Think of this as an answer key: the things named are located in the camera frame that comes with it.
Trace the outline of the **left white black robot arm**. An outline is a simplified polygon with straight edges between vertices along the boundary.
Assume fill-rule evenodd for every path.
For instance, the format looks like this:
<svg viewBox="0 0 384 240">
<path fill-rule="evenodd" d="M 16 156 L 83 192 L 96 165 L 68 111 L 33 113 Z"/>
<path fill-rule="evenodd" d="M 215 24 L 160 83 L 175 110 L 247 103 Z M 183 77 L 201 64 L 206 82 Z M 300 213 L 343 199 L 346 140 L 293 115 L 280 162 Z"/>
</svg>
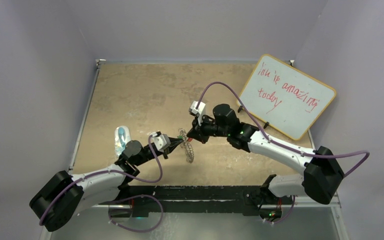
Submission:
<svg viewBox="0 0 384 240">
<path fill-rule="evenodd" d="M 143 146 L 138 140 L 121 144 L 118 159 L 109 166 L 83 174 L 70 175 L 61 170 L 30 200 L 29 207 L 39 219 L 39 225 L 49 232 L 63 227 L 75 214 L 94 205 L 114 201 L 126 203 L 129 191 L 125 186 L 138 179 L 138 166 L 150 160 L 165 159 L 184 143 L 179 137 L 154 132 Z"/>
</svg>

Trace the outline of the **silver disc with keyrings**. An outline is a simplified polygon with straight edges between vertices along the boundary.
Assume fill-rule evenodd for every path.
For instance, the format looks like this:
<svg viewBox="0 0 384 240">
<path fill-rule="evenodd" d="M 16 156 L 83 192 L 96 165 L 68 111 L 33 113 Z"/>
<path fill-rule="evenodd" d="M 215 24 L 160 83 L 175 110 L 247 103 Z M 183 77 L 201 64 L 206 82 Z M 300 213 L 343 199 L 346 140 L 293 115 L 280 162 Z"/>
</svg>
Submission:
<svg viewBox="0 0 384 240">
<path fill-rule="evenodd" d="M 191 142 L 188 142 L 187 132 L 185 129 L 179 128 L 178 134 L 181 134 L 184 139 L 184 143 L 182 143 L 180 146 L 185 150 L 186 161 L 191 164 L 195 159 L 195 154 Z"/>
</svg>

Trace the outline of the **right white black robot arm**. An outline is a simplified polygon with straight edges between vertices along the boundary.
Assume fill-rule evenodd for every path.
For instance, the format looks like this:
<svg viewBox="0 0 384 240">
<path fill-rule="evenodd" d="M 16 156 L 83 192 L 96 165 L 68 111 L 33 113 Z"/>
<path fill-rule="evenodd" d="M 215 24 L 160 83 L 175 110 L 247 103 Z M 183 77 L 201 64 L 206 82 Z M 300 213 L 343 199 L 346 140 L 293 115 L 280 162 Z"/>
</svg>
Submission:
<svg viewBox="0 0 384 240">
<path fill-rule="evenodd" d="M 264 136 L 257 126 L 241 122 L 228 104 L 216 105 L 213 117 L 206 115 L 206 105 L 197 101 L 188 111 L 194 116 L 188 138 L 205 144 L 210 137 L 223 137 L 235 149 L 268 157 L 297 172 L 286 176 L 272 174 L 266 179 L 260 196 L 268 204 L 285 196 L 308 196 L 327 205 L 345 177 L 328 148 L 317 151 L 321 157 L 305 156 L 307 148 Z"/>
</svg>

